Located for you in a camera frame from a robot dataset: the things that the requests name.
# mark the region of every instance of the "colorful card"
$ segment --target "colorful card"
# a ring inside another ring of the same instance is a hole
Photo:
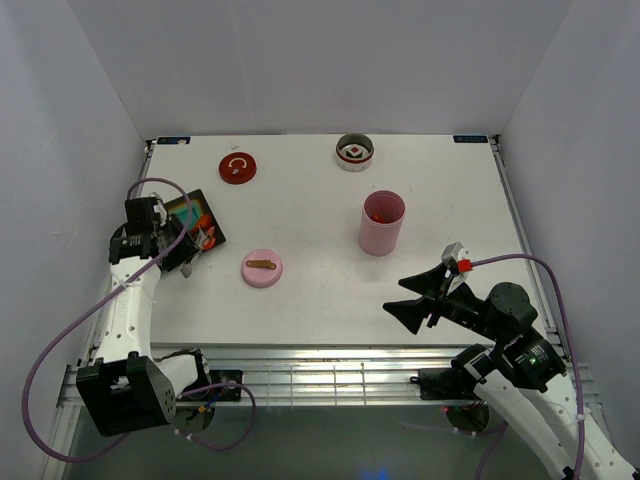
[[[209,204],[204,198],[202,190],[194,190],[189,193],[191,199],[191,223],[188,225],[189,235],[196,244],[202,246],[202,250],[211,250],[227,241],[216,217],[213,215]],[[179,197],[164,204],[169,214],[177,216],[182,224],[187,222],[188,209],[184,198]]]

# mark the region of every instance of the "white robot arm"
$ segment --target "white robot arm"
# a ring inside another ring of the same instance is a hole
[[[155,361],[150,327],[153,295],[161,270],[180,268],[200,249],[186,235],[160,267],[154,265],[133,282],[128,279],[171,243],[182,229],[156,197],[125,202],[127,224],[114,234],[109,249],[111,288],[126,286],[106,308],[100,347],[89,366],[80,368],[76,386],[98,431],[117,435],[171,423],[176,397],[186,387],[209,385],[209,370],[199,350],[176,352]]]
[[[553,480],[574,478],[579,421],[585,422],[581,479],[640,479],[590,414],[578,418],[564,362],[532,327],[538,313],[524,289],[504,282],[494,286],[486,300],[476,298],[459,281],[471,270],[462,252],[468,253],[460,243],[450,245],[439,266],[400,280],[401,286],[422,295],[419,299],[385,303],[383,308],[414,334],[425,318],[432,327],[446,317],[495,342],[491,351],[482,345],[466,348],[451,362],[453,372],[447,378],[456,379],[461,393],[473,392],[495,408],[531,446]]]

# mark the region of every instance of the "pink cylinder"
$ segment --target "pink cylinder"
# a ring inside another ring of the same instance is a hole
[[[360,248],[376,257],[393,252],[404,220],[404,211],[404,201],[393,192],[380,190],[369,195],[362,208],[358,236]]]

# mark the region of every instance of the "white table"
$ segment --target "white table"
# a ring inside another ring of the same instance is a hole
[[[201,256],[193,275],[165,275],[157,288],[152,342],[171,345],[417,346],[489,343],[442,319],[409,333],[382,310],[415,298],[400,278],[436,266],[461,241],[473,259],[519,252],[520,244],[489,144],[456,144],[452,136],[372,135],[375,154],[363,172],[335,162],[339,135],[203,136],[188,145],[156,145],[148,177],[186,191],[202,189],[226,244]],[[244,185],[218,174],[231,152],[254,156],[258,173]],[[371,257],[357,244],[364,199],[392,190],[407,205],[398,246]],[[171,187],[146,184],[165,201]],[[249,287],[244,256],[277,251],[284,274],[271,288]],[[540,312],[527,267],[515,260],[480,267],[468,284],[484,298],[501,281],[522,285]],[[535,327],[544,334],[540,318]]]

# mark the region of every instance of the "red lid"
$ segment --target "red lid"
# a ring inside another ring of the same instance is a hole
[[[231,185],[247,183],[255,177],[258,167],[251,155],[244,152],[230,153],[220,162],[220,176]]]

